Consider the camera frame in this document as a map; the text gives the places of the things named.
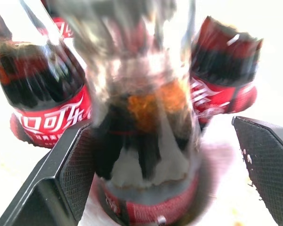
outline coca-cola bottle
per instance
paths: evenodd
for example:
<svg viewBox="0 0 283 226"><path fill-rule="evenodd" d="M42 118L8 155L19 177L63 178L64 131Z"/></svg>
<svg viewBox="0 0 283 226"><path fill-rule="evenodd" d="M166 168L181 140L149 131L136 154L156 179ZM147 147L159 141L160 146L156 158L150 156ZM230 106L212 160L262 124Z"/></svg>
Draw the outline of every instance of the coca-cola bottle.
<svg viewBox="0 0 283 226"><path fill-rule="evenodd" d="M126 225L174 223L191 205L201 162L189 86L194 2L55 2L87 63L106 204Z"/></svg>
<svg viewBox="0 0 283 226"><path fill-rule="evenodd" d="M85 72L38 0L0 0L0 84L35 145L91 116Z"/></svg>
<svg viewBox="0 0 283 226"><path fill-rule="evenodd" d="M263 39L242 31L208 16L193 40L191 95L202 128L214 115L242 112L257 99Z"/></svg>
<svg viewBox="0 0 283 226"><path fill-rule="evenodd" d="M72 38L73 32L70 30L69 25L57 15L55 9L50 5L50 2L48 0L41 0L42 4L44 5L46 11L50 15L53 22L58 27L60 34L64 38Z"/></svg>

